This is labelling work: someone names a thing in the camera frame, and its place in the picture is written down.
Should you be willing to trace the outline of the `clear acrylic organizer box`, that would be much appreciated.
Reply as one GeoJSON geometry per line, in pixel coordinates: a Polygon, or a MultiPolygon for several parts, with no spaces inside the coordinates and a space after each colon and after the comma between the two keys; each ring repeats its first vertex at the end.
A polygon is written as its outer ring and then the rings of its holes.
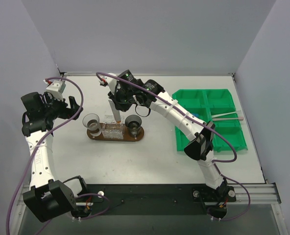
{"type": "Polygon", "coordinates": [[[117,122],[113,115],[105,115],[102,123],[102,134],[106,139],[123,140],[125,125],[117,122]]]}

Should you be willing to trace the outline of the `clear plastic cup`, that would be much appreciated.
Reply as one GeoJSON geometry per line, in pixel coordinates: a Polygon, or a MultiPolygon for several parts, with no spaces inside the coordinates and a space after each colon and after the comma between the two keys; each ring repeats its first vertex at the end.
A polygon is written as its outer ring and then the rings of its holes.
{"type": "Polygon", "coordinates": [[[97,114],[87,114],[83,120],[83,125],[87,128],[87,131],[90,136],[97,137],[101,134],[102,128],[100,125],[99,116],[97,114]]]}

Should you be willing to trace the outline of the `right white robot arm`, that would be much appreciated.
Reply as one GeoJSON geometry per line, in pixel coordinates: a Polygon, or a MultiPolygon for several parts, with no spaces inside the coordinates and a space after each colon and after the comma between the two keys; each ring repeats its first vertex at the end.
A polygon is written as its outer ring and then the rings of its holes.
{"type": "Polygon", "coordinates": [[[212,143],[214,123],[205,122],[191,114],[156,81],[149,79],[143,82],[136,79],[129,70],[120,76],[103,76],[100,84],[109,87],[108,97],[113,101],[116,110],[125,112],[132,105],[143,106],[149,111],[159,113],[176,126],[188,139],[189,143],[184,152],[189,158],[197,161],[206,186],[213,189],[217,195],[223,196],[227,182],[215,164],[212,143]]]}

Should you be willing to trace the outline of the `black cylindrical cup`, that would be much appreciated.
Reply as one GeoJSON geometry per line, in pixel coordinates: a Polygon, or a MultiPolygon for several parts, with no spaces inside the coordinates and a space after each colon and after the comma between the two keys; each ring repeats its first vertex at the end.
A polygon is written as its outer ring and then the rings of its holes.
{"type": "Polygon", "coordinates": [[[125,119],[125,126],[133,137],[137,137],[141,131],[142,119],[138,115],[129,115],[125,119]]]}

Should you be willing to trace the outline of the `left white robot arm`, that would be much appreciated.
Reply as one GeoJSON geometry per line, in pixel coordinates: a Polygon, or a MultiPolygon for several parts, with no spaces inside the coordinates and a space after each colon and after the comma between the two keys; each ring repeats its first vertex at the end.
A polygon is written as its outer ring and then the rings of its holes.
{"type": "Polygon", "coordinates": [[[70,188],[57,179],[52,150],[54,121],[76,120],[83,108],[73,96],[66,103],[53,92],[32,92],[22,96],[21,101],[26,108],[22,133],[32,158],[30,190],[23,194],[23,200],[40,222],[47,222],[75,210],[75,200],[84,201],[89,195],[81,181],[70,188]]]}

